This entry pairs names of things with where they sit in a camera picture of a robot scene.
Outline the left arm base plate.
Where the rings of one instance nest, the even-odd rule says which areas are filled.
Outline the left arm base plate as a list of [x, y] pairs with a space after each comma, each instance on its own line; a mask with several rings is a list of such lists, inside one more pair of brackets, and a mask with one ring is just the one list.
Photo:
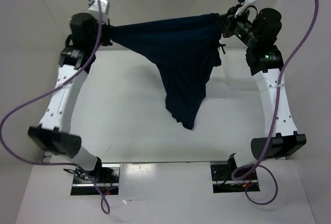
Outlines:
[[[93, 181], [103, 194], [118, 195], [120, 164], [103, 163], [101, 175]], [[65, 172], [73, 175], [71, 186], [71, 196], [89, 196], [98, 195], [97, 189], [88, 177], [78, 169], [63, 169]]]

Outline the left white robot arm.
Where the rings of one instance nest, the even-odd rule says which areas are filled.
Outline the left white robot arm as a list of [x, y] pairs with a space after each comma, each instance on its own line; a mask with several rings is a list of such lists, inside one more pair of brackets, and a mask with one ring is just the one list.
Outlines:
[[102, 42], [98, 31], [106, 21], [106, 14], [77, 13], [72, 16], [71, 34], [60, 53], [55, 92], [39, 124], [28, 129], [28, 136], [39, 148], [63, 156], [75, 165], [76, 173], [84, 174], [93, 183], [103, 177], [101, 159], [88, 152], [81, 137], [71, 134], [70, 130], [79, 92]]

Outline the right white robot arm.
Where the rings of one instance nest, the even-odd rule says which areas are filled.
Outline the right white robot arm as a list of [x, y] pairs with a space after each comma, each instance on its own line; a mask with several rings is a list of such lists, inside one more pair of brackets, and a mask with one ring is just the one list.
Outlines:
[[249, 149], [231, 155], [227, 173], [232, 179], [249, 172], [258, 161], [291, 156], [307, 142], [293, 121], [283, 79], [284, 62], [275, 45], [281, 14], [264, 8], [253, 21], [248, 17], [249, 10], [236, 5], [221, 16], [221, 23], [224, 38], [235, 36], [247, 46], [246, 62], [261, 97], [265, 136], [253, 138]]

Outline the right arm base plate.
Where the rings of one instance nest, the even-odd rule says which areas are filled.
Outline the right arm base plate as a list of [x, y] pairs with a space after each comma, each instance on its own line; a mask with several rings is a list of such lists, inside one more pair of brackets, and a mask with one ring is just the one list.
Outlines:
[[248, 192], [260, 191], [258, 177], [255, 172], [245, 180], [234, 181], [231, 178], [231, 173], [225, 161], [211, 162], [210, 171], [212, 175], [213, 193], [245, 192], [247, 187]]

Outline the navy blue shorts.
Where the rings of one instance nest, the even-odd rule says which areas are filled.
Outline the navy blue shorts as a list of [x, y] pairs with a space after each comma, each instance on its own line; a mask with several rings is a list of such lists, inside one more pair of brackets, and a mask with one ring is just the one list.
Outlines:
[[111, 28], [111, 40], [156, 65], [166, 92], [165, 107], [192, 130], [213, 68], [221, 65], [218, 13]]

